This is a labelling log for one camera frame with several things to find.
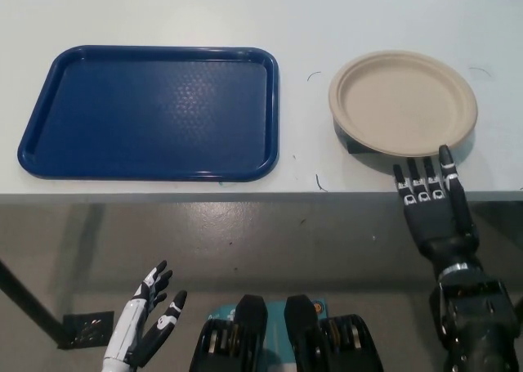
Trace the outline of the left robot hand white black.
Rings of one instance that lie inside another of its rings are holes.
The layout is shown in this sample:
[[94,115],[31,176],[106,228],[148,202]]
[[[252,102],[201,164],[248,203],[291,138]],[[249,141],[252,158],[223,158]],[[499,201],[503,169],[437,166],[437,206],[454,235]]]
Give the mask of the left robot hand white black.
[[172,277],[163,260],[139,284],[127,301],[111,335],[102,362],[103,371],[136,371],[145,367],[174,330],[185,305],[187,292],[179,291],[166,311],[147,332],[150,313],[167,298],[164,290]]

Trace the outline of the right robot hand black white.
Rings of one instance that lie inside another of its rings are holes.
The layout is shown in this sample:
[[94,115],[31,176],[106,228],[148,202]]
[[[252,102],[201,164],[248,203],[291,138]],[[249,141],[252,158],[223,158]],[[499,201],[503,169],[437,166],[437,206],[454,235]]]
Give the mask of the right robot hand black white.
[[476,256],[479,236],[447,145],[439,147],[438,159],[440,173],[431,158],[425,157],[425,177],[413,158],[407,159],[409,178],[398,164],[393,166],[393,174],[413,241],[440,278],[453,270],[480,270],[482,266]]

